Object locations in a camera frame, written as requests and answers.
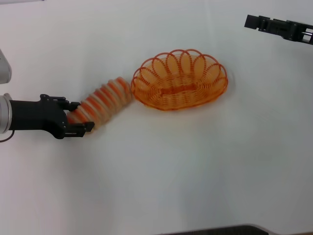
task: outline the plastic spring toy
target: plastic spring toy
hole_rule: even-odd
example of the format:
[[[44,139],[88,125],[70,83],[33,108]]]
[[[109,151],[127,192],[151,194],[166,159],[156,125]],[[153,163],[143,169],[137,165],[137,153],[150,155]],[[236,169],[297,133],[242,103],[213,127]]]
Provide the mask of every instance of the plastic spring toy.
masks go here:
[[[108,122],[122,107],[132,100],[130,85],[122,77],[109,80],[81,102],[78,108],[67,114],[69,123],[93,121],[94,129]]]
[[[223,65],[194,49],[160,53],[134,73],[131,89],[146,106],[180,110],[216,100],[228,86]]]

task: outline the white table surface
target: white table surface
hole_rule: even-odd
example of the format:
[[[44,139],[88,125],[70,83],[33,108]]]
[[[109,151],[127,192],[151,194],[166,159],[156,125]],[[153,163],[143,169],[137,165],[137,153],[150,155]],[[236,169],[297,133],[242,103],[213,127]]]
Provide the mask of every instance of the white table surface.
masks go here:
[[[175,48],[212,54],[230,79],[213,104],[165,113],[134,102],[83,139],[17,132],[1,144],[2,233],[154,235],[240,224],[312,231],[313,47],[243,28],[247,14],[313,24],[311,7],[308,0],[1,5],[0,47],[13,77],[0,93],[16,100],[45,93],[79,101]]]

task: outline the orange wire basket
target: orange wire basket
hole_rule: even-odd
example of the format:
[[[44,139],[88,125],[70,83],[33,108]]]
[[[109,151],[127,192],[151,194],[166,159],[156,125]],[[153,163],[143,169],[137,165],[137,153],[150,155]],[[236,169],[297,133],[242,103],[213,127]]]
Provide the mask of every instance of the orange wire basket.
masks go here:
[[[134,73],[131,83],[137,100],[163,111],[212,102],[227,86],[224,66],[194,49],[173,50],[146,60]]]

